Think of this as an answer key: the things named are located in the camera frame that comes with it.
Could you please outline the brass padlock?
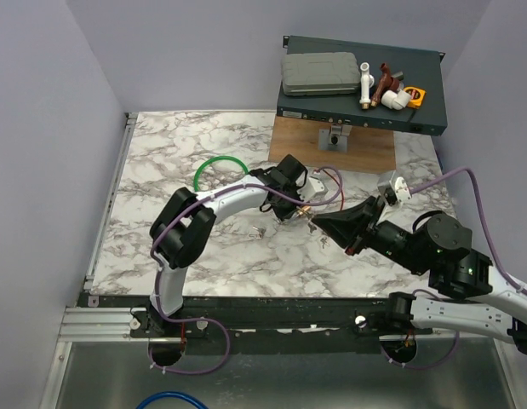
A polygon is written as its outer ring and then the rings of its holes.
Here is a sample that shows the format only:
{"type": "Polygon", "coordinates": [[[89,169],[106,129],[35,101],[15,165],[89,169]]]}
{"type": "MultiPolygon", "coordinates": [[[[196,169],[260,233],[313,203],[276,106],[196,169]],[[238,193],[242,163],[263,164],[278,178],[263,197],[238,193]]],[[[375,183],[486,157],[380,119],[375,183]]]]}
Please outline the brass padlock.
{"type": "Polygon", "coordinates": [[[294,218],[306,218],[308,220],[312,219],[313,218],[312,207],[309,205],[299,207],[295,211],[294,218]]]}

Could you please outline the white elbow pipe fitting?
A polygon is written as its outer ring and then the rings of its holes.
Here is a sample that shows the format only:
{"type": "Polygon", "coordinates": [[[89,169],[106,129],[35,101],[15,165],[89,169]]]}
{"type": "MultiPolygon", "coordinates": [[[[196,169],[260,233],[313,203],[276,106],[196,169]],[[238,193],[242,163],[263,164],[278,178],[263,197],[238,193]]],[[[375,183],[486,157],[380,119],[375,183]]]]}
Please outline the white elbow pipe fitting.
{"type": "Polygon", "coordinates": [[[402,89],[398,91],[387,90],[381,97],[383,106],[396,111],[405,109],[410,101],[411,94],[402,89]]]}

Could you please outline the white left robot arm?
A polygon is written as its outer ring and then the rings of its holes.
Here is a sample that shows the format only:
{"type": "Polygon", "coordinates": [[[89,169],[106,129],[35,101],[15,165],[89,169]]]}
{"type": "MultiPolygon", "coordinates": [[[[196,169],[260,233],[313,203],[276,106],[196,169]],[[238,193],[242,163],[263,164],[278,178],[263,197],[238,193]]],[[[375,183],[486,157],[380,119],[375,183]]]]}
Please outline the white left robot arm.
{"type": "Polygon", "coordinates": [[[195,193],[183,187],[173,193],[150,227],[151,257],[159,265],[150,326],[158,335],[178,330],[187,269],[203,253],[214,226],[249,209],[271,211],[281,222],[290,219],[307,178],[306,166],[289,154],[278,165],[251,170],[221,189],[195,193]]]}

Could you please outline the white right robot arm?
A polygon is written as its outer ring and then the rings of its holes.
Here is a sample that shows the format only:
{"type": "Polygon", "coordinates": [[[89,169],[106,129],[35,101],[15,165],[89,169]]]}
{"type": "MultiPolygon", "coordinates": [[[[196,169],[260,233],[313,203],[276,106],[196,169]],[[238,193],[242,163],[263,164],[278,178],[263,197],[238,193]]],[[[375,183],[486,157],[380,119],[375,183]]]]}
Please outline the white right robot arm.
{"type": "Polygon", "coordinates": [[[367,318],[370,329],[399,334],[450,329],[498,339],[527,355],[527,296],[508,283],[485,254],[472,248],[472,232],[442,211],[409,232],[384,219],[385,203],[369,197],[353,208],[315,216],[320,228],[349,256],[371,249],[413,275],[428,274],[441,299],[396,291],[383,312],[367,318]]]}

